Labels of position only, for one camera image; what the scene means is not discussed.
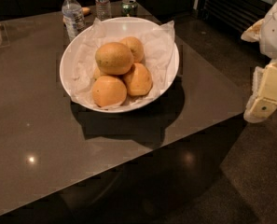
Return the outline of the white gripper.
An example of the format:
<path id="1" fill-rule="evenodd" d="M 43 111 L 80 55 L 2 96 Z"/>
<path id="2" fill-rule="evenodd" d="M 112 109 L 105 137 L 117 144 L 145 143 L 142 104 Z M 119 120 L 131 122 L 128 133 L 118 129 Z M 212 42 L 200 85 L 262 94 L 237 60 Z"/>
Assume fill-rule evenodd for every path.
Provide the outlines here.
<path id="1" fill-rule="evenodd" d="M 261 19 L 241 35 L 246 42 L 259 42 L 262 54 L 277 59 L 277 1 Z M 277 60 L 271 60 L 264 68 L 257 67 L 253 74 L 252 95 L 243 117 L 250 123 L 266 120 L 277 109 Z"/>

